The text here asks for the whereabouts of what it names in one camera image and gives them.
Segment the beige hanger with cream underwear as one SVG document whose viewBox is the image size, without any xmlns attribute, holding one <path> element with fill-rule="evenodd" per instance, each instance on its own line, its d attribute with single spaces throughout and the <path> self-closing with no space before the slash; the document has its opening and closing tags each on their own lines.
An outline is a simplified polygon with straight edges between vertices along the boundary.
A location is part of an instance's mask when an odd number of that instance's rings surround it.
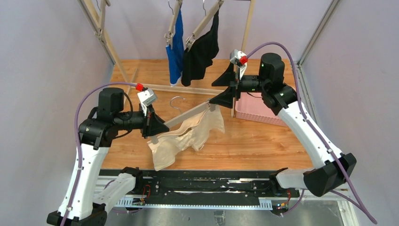
<svg viewBox="0 0 399 226">
<path fill-rule="evenodd" d="M 203 102 L 203 103 L 195 106 L 194 108 L 192 108 L 192 109 L 190 109 L 190 110 L 188 110 L 188 111 L 186 111 L 186 112 L 184 112 L 184 113 L 182 113 L 182 114 L 180 114 L 180 115 L 178 115 L 178 116 L 166 121 L 164 123 L 164 125 L 166 125 L 168 128 L 172 128 L 175 125 L 177 125 L 179 123 L 182 123 L 186 119 L 191 118 L 191 117 L 193 117 L 193 116 L 195 116 L 195 115 L 197 115 L 197 114 L 199 114 L 199 113 L 201 113 L 201 112 L 203 112 L 205 110 L 213 111 L 215 109 L 216 109 L 216 105 L 215 104 L 211 104 L 208 101 L 206 101 L 206 102 Z"/>
</svg>

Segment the cream underwear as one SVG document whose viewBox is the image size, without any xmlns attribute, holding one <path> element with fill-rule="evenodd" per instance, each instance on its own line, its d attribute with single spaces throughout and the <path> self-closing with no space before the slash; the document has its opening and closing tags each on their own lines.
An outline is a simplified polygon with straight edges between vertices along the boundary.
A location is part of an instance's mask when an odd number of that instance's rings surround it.
<svg viewBox="0 0 399 226">
<path fill-rule="evenodd" d="M 202 149 L 213 129 L 225 132 L 224 119 L 219 106 L 184 120 L 177 130 L 157 136 L 157 143 L 148 141 L 154 169 L 159 171 L 169 167 L 176 161 L 176 155 L 189 147 L 196 152 Z"/>
</svg>

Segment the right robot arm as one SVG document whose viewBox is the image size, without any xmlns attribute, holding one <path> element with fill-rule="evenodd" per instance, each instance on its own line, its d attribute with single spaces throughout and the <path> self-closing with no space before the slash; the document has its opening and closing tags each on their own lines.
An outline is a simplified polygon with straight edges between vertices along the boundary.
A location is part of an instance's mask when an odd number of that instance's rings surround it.
<svg viewBox="0 0 399 226">
<path fill-rule="evenodd" d="M 284 82 L 285 64 L 280 55 L 266 53 L 261 57 L 258 75 L 246 75 L 247 55 L 239 50 L 230 54 L 230 64 L 212 86 L 225 87 L 210 99 L 211 104 L 232 108 L 242 93 L 260 93 L 263 103 L 293 131 L 311 159 L 311 169 L 283 168 L 272 174 L 272 191 L 300 188 L 321 197 L 348 183 L 355 165 L 353 154 L 344 154 L 335 146 L 298 100 L 296 91 Z"/>
</svg>

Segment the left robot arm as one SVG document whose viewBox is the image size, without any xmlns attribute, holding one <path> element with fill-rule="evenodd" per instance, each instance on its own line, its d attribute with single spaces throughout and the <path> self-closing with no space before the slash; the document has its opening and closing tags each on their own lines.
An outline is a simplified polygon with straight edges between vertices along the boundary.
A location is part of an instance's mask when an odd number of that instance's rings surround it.
<svg viewBox="0 0 399 226">
<path fill-rule="evenodd" d="M 140 131 L 148 138 L 168 132 L 169 127 L 155 113 L 157 96 L 151 88 L 136 84 L 139 109 L 124 111 L 123 89 L 98 89 L 98 104 L 81 123 L 76 122 L 76 161 L 65 198 L 58 210 L 48 214 L 47 223 L 53 226 L 103 226 L 108 214 L 129 192 L 144 189 L 143 172 L 125 167 L 100 194 L 95 194 L 101 166 L 113 140 L 120 132 Z"/>
</svg>

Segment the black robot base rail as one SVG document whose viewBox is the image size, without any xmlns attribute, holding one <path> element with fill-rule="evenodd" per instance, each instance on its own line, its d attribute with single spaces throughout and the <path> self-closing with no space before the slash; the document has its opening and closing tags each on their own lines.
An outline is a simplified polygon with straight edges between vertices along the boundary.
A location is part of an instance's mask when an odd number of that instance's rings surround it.
<svg viewBox="0 0 399 226">
<path fill-rule="evenodd" d="M 282 188 L 275 171 L 101 169 L 81 176 L 76 203 L 109 203 L 109 208 L 198 210 L 288 210 L 311 195 Z"/>
</svg>

